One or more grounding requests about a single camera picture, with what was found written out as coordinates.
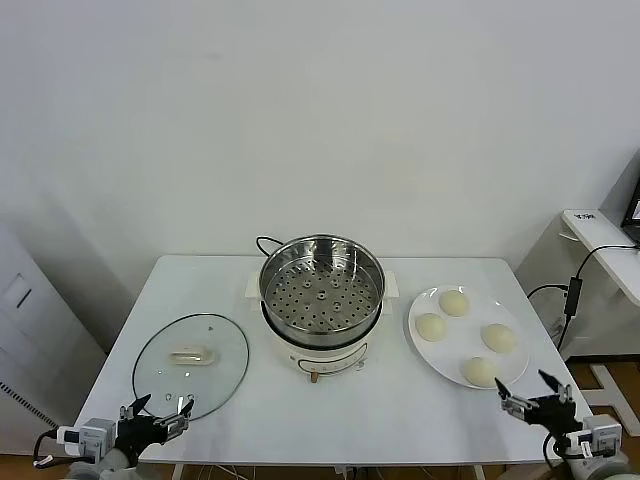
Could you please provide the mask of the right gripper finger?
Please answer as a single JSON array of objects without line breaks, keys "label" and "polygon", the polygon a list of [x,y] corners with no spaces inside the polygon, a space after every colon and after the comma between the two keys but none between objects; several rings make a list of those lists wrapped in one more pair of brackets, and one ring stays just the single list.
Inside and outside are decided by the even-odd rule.
[{"label": "right gripper finger", "polygon": [[495,377],[494,380],[503,411],[509,415],[524,415],[527,410],[531,409],[531,404],[527,399],[512,395],[508,388],[497,377]]},{"label": "right gripper finger", "polygon": [[560,403],[572,400],[571,386],[562,384],[555,376],[539,369],[539,376],[544,383],[552,390],[553,394],[559,398]]}]

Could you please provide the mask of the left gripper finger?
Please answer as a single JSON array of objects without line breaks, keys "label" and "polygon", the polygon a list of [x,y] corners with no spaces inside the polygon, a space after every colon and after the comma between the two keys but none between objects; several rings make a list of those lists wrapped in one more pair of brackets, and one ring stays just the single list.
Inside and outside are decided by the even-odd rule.
[{"label": "left gripper finger", "polygon": [[180,397],[177,412],[164,418],[156,419],[153,423],[154,427],[167,436],[182,435],[189,427],[193,406],[194,398],[192,396]]},{"label": "left gripper finger", "polygon": [[136,398],[130,405],[120,407],[120,419],[135,419],[139,413],[145,409],[145,406],[149,399],[150,394]]}]

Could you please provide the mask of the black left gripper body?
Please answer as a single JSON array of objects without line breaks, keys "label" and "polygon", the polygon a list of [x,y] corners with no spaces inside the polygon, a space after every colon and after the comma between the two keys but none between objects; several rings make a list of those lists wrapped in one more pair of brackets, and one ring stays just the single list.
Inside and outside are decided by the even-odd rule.
[{"label": "black left gripper body", "polygon": [[114,447],[124,454],[129,465],[137,465],[140,455],[150,445],[167,441],[167,428],[156,420],[153,416],[137,416],[118,422]]}]

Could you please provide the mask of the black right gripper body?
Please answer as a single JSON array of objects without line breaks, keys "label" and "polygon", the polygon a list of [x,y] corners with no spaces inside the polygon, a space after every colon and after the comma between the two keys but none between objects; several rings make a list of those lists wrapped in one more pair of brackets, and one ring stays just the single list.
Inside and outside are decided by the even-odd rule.
[{"label": "black right gripper body", "polygon": [[525,411],[525,422],[543,426],[556,440],[580,431],[582,423],[576,419],[576,403],[572,398],[560,399],[558,394],[528,400],[532,407]]}]

